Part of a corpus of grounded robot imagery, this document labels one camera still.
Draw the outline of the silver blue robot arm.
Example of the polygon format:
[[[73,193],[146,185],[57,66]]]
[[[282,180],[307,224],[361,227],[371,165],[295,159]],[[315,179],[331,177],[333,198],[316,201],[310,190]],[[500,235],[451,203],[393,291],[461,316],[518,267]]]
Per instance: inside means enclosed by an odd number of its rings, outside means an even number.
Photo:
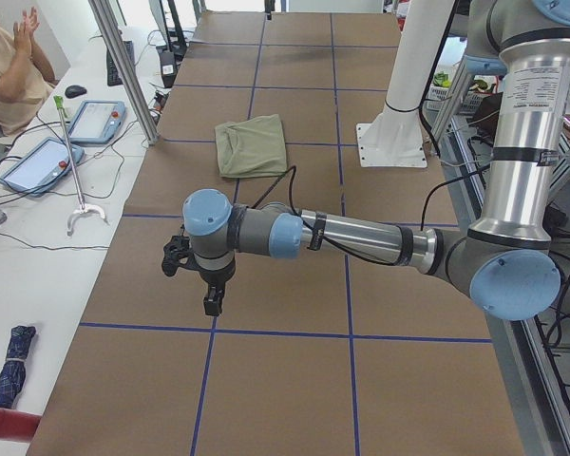
[[[364,167],[354,129],[379,111],[401,45],[398,21],[378,13],[206,11],[162,121],[163,140],[144,162],[156,171],[154,197],[135,193],[130,210],[164,216],[156,229],[166,241],[181,222],[185,198],[215,188],[231,200],[262,206],[293,200],[311,210],[376,222],[417,226],[422,215],[452,228],[446,190],[424,205],[442,178],[429,158],[422,168]],[[214,129],[276,114],[282,121],[290,173],[284,178],[224,178]],[[437,302],[476,320],[466,298],[409,268],[343,258],[332,249],[303,251],[295,260],[239,255],[224,298],[233,327],[299,328],[338,332],[344,327],[346,286],[359,299],[356,314],[371,326],[380,315],[409,318]]]

